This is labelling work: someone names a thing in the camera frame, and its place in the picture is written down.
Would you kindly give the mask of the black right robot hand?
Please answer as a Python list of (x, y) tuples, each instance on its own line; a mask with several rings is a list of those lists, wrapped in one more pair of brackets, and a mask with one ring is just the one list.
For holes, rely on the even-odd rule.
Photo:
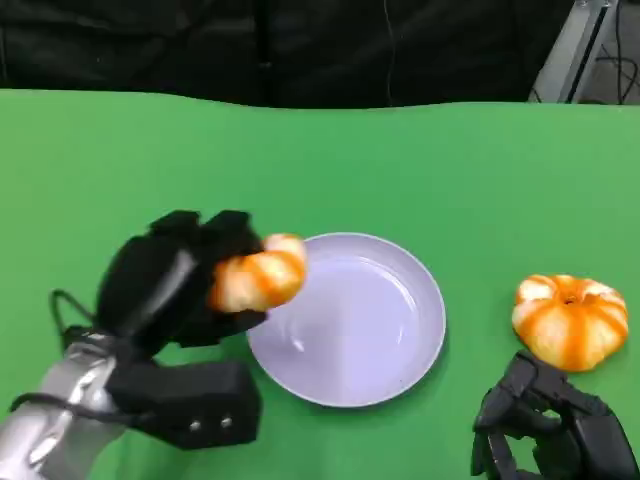
[(562, 370), (518, 351), (484, 395), (473, 424), (471, 474), (488, 479), (637, 479), (614, 411)]

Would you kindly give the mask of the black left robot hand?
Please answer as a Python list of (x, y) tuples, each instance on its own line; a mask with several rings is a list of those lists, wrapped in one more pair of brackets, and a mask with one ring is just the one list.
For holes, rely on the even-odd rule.
[(243, 211), (223, 210), (206, 222), (175, 210), (131, 237), (101, 281), (93, 326), (155, 355), (166, 345), (217, 344), (263, 323), (252, 309), (226, 313), (209, 298), (224, 260), (257, 253), (259, 237)]

